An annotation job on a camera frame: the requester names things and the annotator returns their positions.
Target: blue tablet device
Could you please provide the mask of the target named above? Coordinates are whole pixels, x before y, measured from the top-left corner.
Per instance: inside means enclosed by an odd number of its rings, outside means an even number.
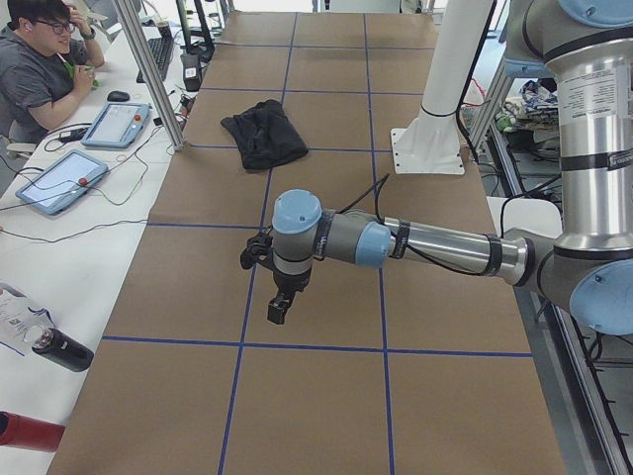
[[[148,117],[148,104],[108,102],[83,136],[81,144],[96,148],[127,148],[136,140]]]
[[[108,173],[108,165],[71,150],[16,192],[25,203],[46,215],[56,215],[72,205]]]

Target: black mouse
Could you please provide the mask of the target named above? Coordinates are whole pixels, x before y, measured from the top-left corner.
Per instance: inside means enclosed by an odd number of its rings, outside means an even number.
[[[108,94],[110,102],[126,102],[130,100],[130,94],[124,91],[112,91]]]

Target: keyboard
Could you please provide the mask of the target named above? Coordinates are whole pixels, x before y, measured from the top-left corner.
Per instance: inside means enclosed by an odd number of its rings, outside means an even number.
[[[160,72],[160,78],[164,81],[171,62],[171,53],[174,50],[174,39],[172,37],[150,38],[147,40],[147,45]],[[136,82],[145,82],[140,71]]]

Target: black hair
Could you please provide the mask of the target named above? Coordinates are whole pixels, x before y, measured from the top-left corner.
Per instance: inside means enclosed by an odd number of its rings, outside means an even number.
[[[61,0],[7,0],[11,26],[18,28],[20,19],[70,22],[70,10]]]

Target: white table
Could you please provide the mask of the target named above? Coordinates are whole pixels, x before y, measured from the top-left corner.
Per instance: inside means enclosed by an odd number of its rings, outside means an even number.
[[[179,48],[174,55],[165,88],[174,107],[180,99],[182,65]],[[151,103],[147,87],[136,84],[137,66],[123,33],[106,51],[106,64],[97,70],[100,87],[92,91],[66,124],[91,122],[114,89],[127,91],[133,102]],[[152,119],[156,111],[152,109]],[[151,134],[149,120],[135,143],[127,150],[88,150],[112,169],[122,156],[130,154]],[[26,166],[45,168],[79,142],[64,150],[46,152],[40,146]],[[59,216],[45,216],[30,206],[0,212],[0,226],[12,233],[55,239],[88,230],[99,224],[147,218],[171,159],[166,132],[158,132],[140,152],[148,165],[139,189],[122,206],[109,203],[90,191]],[[98,185],[113,201],[123,201],[144,171],[135,158],[109,173]],[[16,190],[26,183],[18,177],[0,199],[0,208],[18,205]],[[136,251],[144,224],[125,224],[90,232],[59,243],[37,243],[0,234],[0,280],[21,289],[50,310],[55,325],[64,333],[96,349],[110,318],[121,285]],[[73,373],[36,354],[25,357],[0,346],[0,411],[65,425],[74,407],[87,371]],[[53,454],[0,446],[0,471],[6,474],[41,475]]]

